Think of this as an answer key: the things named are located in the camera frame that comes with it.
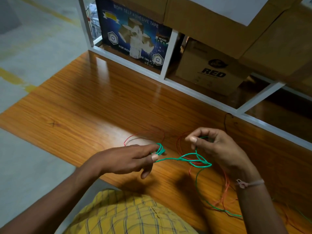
cardboard box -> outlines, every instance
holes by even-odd
[[[292,74],[311,60],[312,9],[299,4],[285,11],[239,62],[288,83],[294,82]]]
[[[244,26],[190,0],[168,0],[164,25],[238,59],[296,1],[269,0]]]
[[[189,39],[176,75],[216,93],[229,95],[251,72],[236,59]]]
[[[158,23],[163,23],[168,0],[113,0]]]
[[[96,0],[102,42],[162,69],[172,29],[112,0]]]

wood grain surface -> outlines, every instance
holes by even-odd
[[[178,136],[199,126],[224,129],[225,115],[118,63],[85,52],[3,112],[0,126],[80,166],[100,150],[123,146],[136,132],[152,130],[155,133],[145,136],[159,142],[162,134],[156,127],[165,132],[166,156],[178,157]],[[312,216],[312,152],[231,115],[227,115],[226,125],[228,134],[259,169],[272,198]],[[181,146],[184,153],[191,151],[183,140]],[[245,233],[243,221],[205,208],[194,187],[198,169],[193,168],[189,176],[189,168],[185,162],[162,161],[145,180],[140,180],[139,173],[106,174],[102,179],[120,189],[151,195],[195,228],[210,233]],[[210,202],[220,198],[224,178],[216,164],[200,174],[198,186]],[[233,189],[225,206],[240,213]],[[282,206],[276,203],[276,207],[285,220]],[[311,231],[311,224],[298,212],[284,209],[298,228]],[[300,233],[289,224],[287,229]]]

person's right hand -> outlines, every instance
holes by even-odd
[[[201,139],[203,136],[208,136],[208,141]],[[204,149],[234,179],[245,182],[259,179],[260,175],[247,154],[223,130],[198,128],[185,140],[192,143],[192,149]]]

